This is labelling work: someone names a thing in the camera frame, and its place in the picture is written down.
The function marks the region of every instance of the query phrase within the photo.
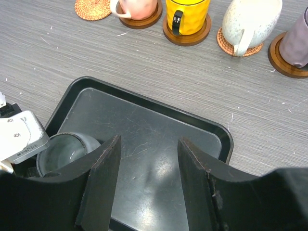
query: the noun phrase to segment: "yellow mug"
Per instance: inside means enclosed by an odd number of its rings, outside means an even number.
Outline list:
[[[206,18],[210,0],[166,0],[167,22],[174,35],[198,32]]]

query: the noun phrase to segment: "tray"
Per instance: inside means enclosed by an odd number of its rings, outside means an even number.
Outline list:
[[[46,131],[50,136],[83,132],[99,142],[121,135],[113,231],[188,231],[179,137],[226,163],[233,151],[232,137],[222,125],[92,77],[68,87]]]

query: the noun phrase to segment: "black connector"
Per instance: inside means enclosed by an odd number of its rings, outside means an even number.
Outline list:
[[[21,113],[20,107],[16,104],[6,103],[6,106],[0,108],[0,118],[9,118],[13,115]]]

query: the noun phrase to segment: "gray wood grain surface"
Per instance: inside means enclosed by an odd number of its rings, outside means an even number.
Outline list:
[[[308,80],[282,76],[267,58],[270,42],[292,26],[306,1],[284,0],[262,51],[247,58],[231,57],[216,43],[230,0],[212,0],[210,34],[193,47],[171,44],[163,17],[133,30],[113,15],[84,21],[74,3],[0,1],[0,90],[8,101],[45,124],[68,85],[92,76],[229,128],[230,165],[238,169],[262,175],[308,166]]]

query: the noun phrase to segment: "round coaster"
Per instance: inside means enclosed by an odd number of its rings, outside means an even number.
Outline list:
[[[103,19],[111,14],[110,0],[76,0],[76,14],[88,21]]]
[[[170,29],[168,26],[167,15],[164,17],[164,20],[163,20],[163,31],[164,31],[166,38],[170,42],[176,45],[179,45],[179,46],[194,46],[202,42],[210,33],[211,26],[212,26],[212,21],[211,21],[210,16],[207,14],[203,27],[197,33],[194,33],[192,35],[175,36],[172,33],[172,29]]]
[[[225,37],[222,34],[222,28],[219,28],[218,30],[217,43],[224,52],[226,52],[229,55],[235,56],[234,51],[233,51],[233,46],[226,41]],[[263,47],[263,43],[261,43],[260,45],[256,47],[249,48],[247,49],[246,53],[242,57],[247,57],[247,56],[258,53],[262,47]]]
[[[122,10],[120,4],[118,4],[116,11],[118,13],[125,13]],[[153,26],[155,23],[157,23],[157,21],[162,16],[162,13],[163,13],[162,0],[157,0],[156,9],[150,17],[143,19],[143,20],[132,20],[132,19],[128,19],[128,18],[120,18],[120,21],[125,26],[132,28],[132,29],[145,29],[145,28]]]
[[[279,52],[279,45],[286,32],[278,35],[273,42],[271,42],[268,49],[268,57],[270,64],[281,74],[291,78],[307,78],[308,71],[299,69],[289,63],[287,63]]]

